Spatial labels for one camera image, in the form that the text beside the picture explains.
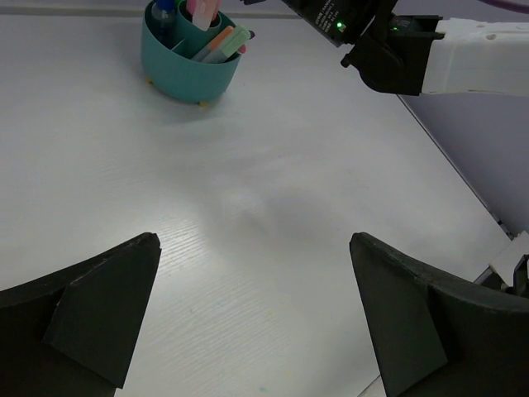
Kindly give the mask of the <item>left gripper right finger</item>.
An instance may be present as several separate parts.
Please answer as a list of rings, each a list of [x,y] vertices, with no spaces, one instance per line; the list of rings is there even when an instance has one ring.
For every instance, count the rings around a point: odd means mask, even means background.
[[[350,256],[388,396],[525,396],[528,257],[470,282],[356,233]]]

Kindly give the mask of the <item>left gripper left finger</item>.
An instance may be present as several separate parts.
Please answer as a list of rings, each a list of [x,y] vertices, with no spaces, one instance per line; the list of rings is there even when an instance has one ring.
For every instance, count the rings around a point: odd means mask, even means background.
[[[146,232],[1,293],[3,396],[113,396],[123,388],[160,263]]]

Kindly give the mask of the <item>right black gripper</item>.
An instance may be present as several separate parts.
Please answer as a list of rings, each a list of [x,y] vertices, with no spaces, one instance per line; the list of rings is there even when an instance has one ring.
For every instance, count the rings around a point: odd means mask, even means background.
[[[333,45],[355,44],[377,16],[390,16],[396,0],[298,0],[283,3]]]

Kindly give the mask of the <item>orange tip clear highlighter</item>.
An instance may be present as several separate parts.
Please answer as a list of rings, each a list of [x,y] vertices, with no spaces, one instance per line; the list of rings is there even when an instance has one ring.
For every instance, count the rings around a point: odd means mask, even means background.
[[[225,27],[218,35],[209,41],[197,54],[192,58],[193,61],[202,62],[203,59],[214,51],[219,44],[231,33],[233,26]]]

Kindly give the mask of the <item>orange tip pink highlighter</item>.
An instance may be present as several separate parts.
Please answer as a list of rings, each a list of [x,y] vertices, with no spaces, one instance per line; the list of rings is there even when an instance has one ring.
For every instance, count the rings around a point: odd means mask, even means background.
[[[218,0],[188,0],[186,5],[191,22],[202,31],[206,31],[217,17],[218,8]]]

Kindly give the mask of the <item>blue cap white pen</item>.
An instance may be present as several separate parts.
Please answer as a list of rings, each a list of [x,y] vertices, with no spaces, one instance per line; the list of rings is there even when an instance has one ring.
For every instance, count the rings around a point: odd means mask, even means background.
[[[155,0],[151,7],[151,16],[155,21],[155,33],[160,42],[170,41],[176,18],[175,1]]]

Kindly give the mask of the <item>green tip clear highlighter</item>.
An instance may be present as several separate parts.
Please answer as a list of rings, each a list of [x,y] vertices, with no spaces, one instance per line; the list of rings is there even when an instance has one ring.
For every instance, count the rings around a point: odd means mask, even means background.
[[[220,64],[232,57],[247,41],[253,37],[252,31],[244,26],[229,26],[230,30],[202,60],[206,64]]]

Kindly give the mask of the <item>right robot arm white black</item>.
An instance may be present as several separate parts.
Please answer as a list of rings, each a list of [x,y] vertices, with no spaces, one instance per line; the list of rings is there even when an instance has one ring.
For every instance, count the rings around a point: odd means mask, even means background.
[[[528,95],[528,25],[397,15],[394,1],[288,1],[379,93]]]

